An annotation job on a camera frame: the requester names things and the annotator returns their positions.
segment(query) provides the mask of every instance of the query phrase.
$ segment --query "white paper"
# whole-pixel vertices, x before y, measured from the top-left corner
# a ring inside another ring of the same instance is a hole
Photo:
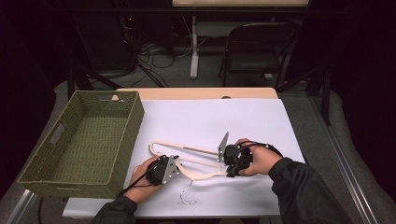
[[[151,157],[153,140],[173,142],[216,152],[224,134],[228,145],[239,138],[271,144],[285,157],[304,162],[289,117],[278,99],[161,100],[143,101],[145,116],[136,139],[131,165],[125,180],[129,183],[133,168]],[[190,152],[171,152],[195,160],[217,163],[217,157]],[[271,191],[269,176],[215,176],[193,181],[183,199],[180,193],[190,180],[180,174],[161,191],[139,204],[136,217],[260,217],[278,215],[277,197]],[[65,217],[94,217],[104,203],[111,200],[70,199]]]

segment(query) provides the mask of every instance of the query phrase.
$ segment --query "green wicker basket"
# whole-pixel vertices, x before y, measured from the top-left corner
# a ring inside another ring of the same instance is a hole
[[[76,91],[18,183],[44,197],[116,198],[143,116],[137,91]]]

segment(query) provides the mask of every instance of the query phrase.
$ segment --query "metal hook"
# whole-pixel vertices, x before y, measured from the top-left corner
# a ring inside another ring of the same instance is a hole
[[[191,188],[191,185],[192,185],[192,181],[190,182],[189,187],[186,188],[186,189],[183,189],[183,191],[180,193],[180,200],[181,200],[184,204],[193,204],[193,203],[196,203],[195,200],[193,200],[192,202],[189,202],[189,203],[186,203],[186,202],[184,202],[184,200],[183,200],[183,193],[186,192],[187,190],[189,190],[189,189]]]

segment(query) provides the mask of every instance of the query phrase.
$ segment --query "person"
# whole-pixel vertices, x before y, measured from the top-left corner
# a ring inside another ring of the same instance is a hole
[[[250,140],[239,139],[236,144],[249,145]],[[240,175],[269,175],[274,181],[272,191],[278,198],[284,224],[290,223],[352,223],[346,211],[335,199],[320,175],[309,165],[283,158],[264,146],[249,147],[253,154],[251,165],[240,170]],[[131,183],[143,175],[153,157],[134,168]],[[106,203],[92,220],[93,224],[135,223],[137,206],[162,188],[153,186],[146,178],[140,179],[112,203]]]

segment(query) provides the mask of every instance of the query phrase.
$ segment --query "black sleeve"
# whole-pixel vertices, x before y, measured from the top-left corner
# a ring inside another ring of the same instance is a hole
[[[136,208],[137,203],[121,195],[113,202],[103,205],[91,224],[134,224],[134,211],[136,211]]]
[[[310,166],[284,158],[270,170],[272,190],[284,224],[352,223],[320,175]]]

